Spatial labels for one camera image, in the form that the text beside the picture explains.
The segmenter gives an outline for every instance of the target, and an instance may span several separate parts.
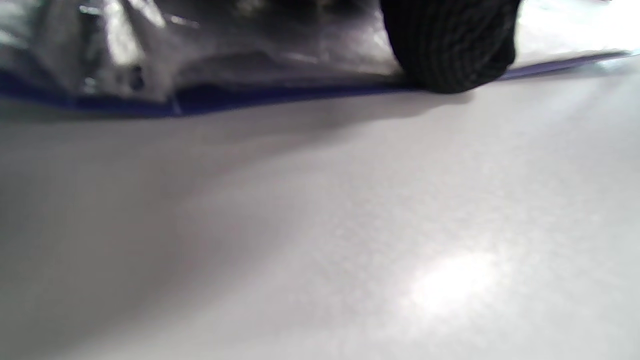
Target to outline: black knit fabric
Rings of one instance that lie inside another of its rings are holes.
[[[471,90],[515,59],[521,0],[381,0],[396,57],[409,79],[443,94]]]

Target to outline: crumpled plastic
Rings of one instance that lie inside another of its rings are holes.
[[[636,0],[525,0],[529,66],[640,49]],[[71,96],[164,101],[201,84],[326,86],[401,77],[378,0],[1,0],[0,69]]]

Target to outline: white surface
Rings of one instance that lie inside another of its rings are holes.
[[[197,119],[3,103],[0,359],[638,359],[620,64]]]
[[[513,68],[640,50],[640,1],[524,0]]]

